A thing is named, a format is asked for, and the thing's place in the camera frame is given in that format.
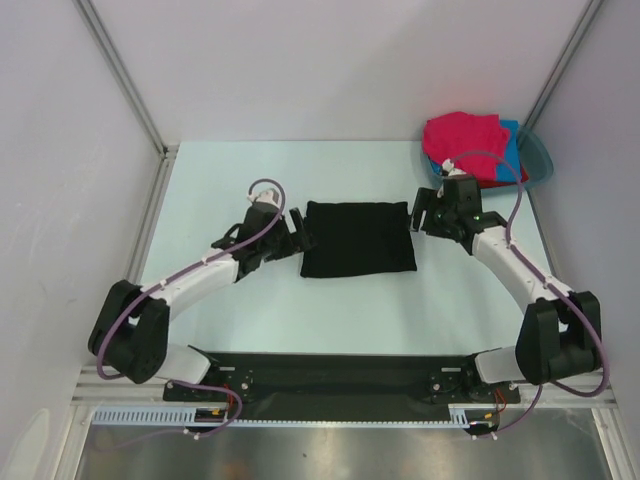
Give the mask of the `black t shirt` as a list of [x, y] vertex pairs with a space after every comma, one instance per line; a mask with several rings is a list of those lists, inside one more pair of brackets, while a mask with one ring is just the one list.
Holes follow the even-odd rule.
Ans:
[[315, 245], [303, 255], [303, 278], [350, 278], [417, 270], [406, 202], [310, 201], [305, 226]]

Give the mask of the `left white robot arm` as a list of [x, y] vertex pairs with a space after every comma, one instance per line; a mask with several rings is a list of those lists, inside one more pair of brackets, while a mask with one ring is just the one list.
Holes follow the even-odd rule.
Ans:
[[212, 357], [169, 340], [170, 323], [215, 291], [232, 286], [262, 264], [306, 252], [313, 246], [303, 216], [293, 208], [294, 229], [278, 207], [254, 202], [244, 221], [214, 242], [205, 256], [166, 279], [142, 286], [127, 280], [110, 288], [88, 340], [103, 379], [135, 384], [153, 378], [185, 383], [197, 398], [214, 397], [220, 374]]

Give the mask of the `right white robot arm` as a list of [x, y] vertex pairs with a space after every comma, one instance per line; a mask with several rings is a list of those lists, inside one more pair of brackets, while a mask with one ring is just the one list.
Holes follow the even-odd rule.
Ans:
[[523, 313], [514, 346], [475, 354], [475, 367], [461, 376], [462, 391], [473, 401], [484, 401], [498, 383], [526, 381], [571, 392], [564, 379], [599, 370], [601, 383], [589, 393], [596, 396], [610, 374], [600, 302], [530, 260], [514, 237], [513, 221], [484, 209], [471, 175], [448, 176], [440, 188], [421, 188], [415, 198], [411, 231], [458, 243], [489, 269]]

